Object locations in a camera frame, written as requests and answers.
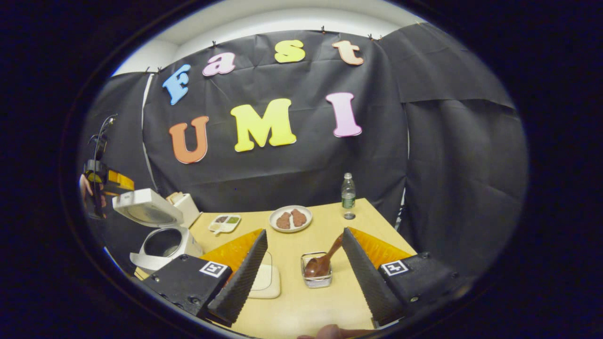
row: yellow letter m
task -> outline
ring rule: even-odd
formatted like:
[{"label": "yellow letter m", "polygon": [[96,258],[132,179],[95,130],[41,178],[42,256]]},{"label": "yellow letter m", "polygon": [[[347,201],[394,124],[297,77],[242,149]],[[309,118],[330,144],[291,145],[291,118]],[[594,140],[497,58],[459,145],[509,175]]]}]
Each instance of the yellow letter m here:
[{"label": "yellow letter m", "polygon": [[249,140],[251,133],[253,139],[260,147],[266,145],[268,132],[272,130],[269,143],[272,146],[293,144],[297,138],[291,133],[289,124],[289,99],[274,99],[268,103],[264,116],[260,118],[251,105],[242,105],[233,108],[230,114],[236,118],[236,134],[238,142],[235,151],[250,151],[254,143]]}]

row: plastic bottle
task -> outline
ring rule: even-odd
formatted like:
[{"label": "plastic bottle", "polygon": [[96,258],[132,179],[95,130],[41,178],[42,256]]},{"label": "plastic bottle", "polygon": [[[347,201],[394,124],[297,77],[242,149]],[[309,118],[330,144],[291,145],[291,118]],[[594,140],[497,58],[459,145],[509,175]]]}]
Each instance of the plastic bottle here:
[{"label": "plastic bottle", "polygon": [[354,207],[356,206],[356,186],[352,180],[351,173],[345,173],[343,176],[343,185],[341,185],[341,207],[343,217],[351,220],[356,218]]}]

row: meat slice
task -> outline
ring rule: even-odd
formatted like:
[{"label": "meat slice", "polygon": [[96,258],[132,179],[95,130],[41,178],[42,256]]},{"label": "meat slice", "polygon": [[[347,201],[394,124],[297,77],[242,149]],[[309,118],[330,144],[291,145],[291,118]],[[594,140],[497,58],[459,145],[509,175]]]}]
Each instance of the meat slice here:
[{"label": "meat slice", "polygon": [[300,227],[308,220],[303,213],[297,210],[297,208],[291,211],[291,214],[293,215],[293,225],[295,225],[295,227]]},{"label": "meat slice", "polygon": [[278,218],[276,220],[276,227],[283,229],[283,230],[288,230],[291,228],[291,223],[289,222],[289,217],[291,216],[290,213],[283,213],[283,215],[280,216],[280,218]]}]

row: white wall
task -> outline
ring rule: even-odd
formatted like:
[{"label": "white wall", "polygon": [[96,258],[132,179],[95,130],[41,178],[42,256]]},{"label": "white wall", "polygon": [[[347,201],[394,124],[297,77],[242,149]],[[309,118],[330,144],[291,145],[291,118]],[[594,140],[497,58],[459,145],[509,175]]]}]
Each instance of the white wall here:
[{"label": "white wall", "polygon": [[178,45],[171,42],[153,39],[142,45],[134,52],[113,75],[129,72],[157,71],[157,67],[164,68],[174,60],[174,54],[178,50]]},{"label": "white wall", "polygon": [[132,54],[113,75],[143,72],[147,67],[157,71],[212,46],[213,40],[220,43],[275,31],[320,30],[321,26],[327,31],[379,38],[417,22],[425,20],[381,0],[226,0],[168,28]]}]

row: metal basket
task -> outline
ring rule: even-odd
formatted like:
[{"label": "metal basket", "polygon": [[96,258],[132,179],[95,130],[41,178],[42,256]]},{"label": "metal basket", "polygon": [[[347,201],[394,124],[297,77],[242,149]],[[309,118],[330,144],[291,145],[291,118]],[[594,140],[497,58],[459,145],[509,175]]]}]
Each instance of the metal basket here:
[{"label": "metal basket", "polygon": [[306,264],[308,263],[308,261],[310,261],[310,259],[319,258],[326,254],[327,252],[312,252],[301,255],[301,276],[309,288],[327,287],[331,284],[331,280],[333,279],[333,267],[331,265],[329,265],[329,274],[327,274],[326,276],[306,278],[303,275],[306,271]]}]

